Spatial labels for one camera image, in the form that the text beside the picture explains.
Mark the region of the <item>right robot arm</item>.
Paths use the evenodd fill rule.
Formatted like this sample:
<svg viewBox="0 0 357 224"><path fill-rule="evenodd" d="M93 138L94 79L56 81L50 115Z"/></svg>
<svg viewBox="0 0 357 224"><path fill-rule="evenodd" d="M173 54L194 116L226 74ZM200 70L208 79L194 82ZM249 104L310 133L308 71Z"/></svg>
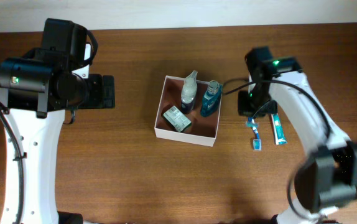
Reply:
<svg viewBox="0 0 357 224"><path fill-rule="evenodd" d="M306 155L288 181L288 209L269 223L323 223L357 200L357 142L325 111L296 58L274 58L268 47L257 47L244 61L249 89L239 93L238 113L254 119L282 108Z"/></svg>

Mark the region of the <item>clear pump soap bottle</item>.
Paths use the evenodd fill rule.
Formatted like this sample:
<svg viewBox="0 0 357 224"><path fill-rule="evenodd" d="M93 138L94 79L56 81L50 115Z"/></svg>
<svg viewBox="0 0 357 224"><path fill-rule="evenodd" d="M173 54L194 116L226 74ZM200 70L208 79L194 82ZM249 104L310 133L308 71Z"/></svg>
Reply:
<svg viewBox="0 0 357 224"><path fill-rule="evenodd" d="M194 70L189 76L184 79L184 84L181 92L181 111L184 114L189 114L193 110L195 97L197 94L197 74Z"/></svg>

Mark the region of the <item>blue disposable razor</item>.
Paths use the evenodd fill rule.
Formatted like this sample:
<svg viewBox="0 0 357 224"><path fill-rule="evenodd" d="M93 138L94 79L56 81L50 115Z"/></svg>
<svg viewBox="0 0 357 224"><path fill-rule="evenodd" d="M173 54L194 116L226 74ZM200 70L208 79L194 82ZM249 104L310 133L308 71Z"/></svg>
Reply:
<svg viewBox="0 0 357 224"><path fill-rule="evenodd" d="M249 128L258 128L258 124L255 122L253 117L248 117L248 120L246 121L245 125Z"/></svg>

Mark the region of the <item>blue white toothbrush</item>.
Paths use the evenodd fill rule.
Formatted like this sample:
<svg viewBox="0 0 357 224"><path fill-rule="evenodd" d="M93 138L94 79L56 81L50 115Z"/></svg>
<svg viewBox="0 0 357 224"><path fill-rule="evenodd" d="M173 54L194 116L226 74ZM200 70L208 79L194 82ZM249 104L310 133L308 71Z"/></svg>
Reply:
<svg viewBox="0 0 357 224"><path fill-rule="evenodd" d="M255 135L255 138L253 139L253 149L255 151L260 151L262 148L262 144L261 144L259 132L258 132L257 128L251 128L251 129Z"/></svg>

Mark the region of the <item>blue mouthwash bottle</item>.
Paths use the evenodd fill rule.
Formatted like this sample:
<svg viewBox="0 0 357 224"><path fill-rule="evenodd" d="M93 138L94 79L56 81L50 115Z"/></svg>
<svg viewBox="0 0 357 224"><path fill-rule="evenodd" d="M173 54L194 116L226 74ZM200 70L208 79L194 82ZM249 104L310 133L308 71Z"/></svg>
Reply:
<svg viewBox="0 0 357 224"><path fill-rule="evenodd" d="M216 80L212 80L202 98L200 114L207 117L213 114L219 106L223 86Z"/></svg>

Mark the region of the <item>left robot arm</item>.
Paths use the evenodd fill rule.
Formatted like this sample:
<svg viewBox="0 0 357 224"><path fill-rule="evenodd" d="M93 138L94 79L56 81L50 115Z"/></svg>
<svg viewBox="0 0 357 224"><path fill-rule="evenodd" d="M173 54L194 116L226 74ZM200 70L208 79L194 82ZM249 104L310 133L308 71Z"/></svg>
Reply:
<svg viewBox="0 0 357 224"><path fill-rule="evenodd" d="M55 201L58 139L66 112L112 109L114 77L91 74L98 51L90 30L45 21L40 47L0 64L0 120L6 135L2 223L83 223Z"/></svg>

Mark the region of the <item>green soap bar package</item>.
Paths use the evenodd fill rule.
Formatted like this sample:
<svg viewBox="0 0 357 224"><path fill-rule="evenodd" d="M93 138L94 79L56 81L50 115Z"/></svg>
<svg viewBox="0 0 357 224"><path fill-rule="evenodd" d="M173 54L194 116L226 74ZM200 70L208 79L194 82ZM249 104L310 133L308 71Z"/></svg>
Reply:
<svg viewBox="0 0 357 224"><path fill-rule="evenodd" d="M176 106L172 106L163 113L162 116L177 132L180 133L185 131L192 124L192 122Z"/></svg>

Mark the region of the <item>white teal toothpaste tube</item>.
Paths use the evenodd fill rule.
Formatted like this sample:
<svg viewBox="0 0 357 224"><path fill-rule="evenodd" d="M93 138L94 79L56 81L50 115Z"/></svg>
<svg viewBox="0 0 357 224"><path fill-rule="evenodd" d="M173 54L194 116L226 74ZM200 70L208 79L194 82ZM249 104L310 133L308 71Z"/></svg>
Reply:
<svg viewBox="0 0 357 224"><path fill-rule="evenodd" d="M278 114L272 114L272 127L274 131L274 141L276 145L284 145L287 144L287 140L285 138L284 130L281 125L281 119Z"/></svg>

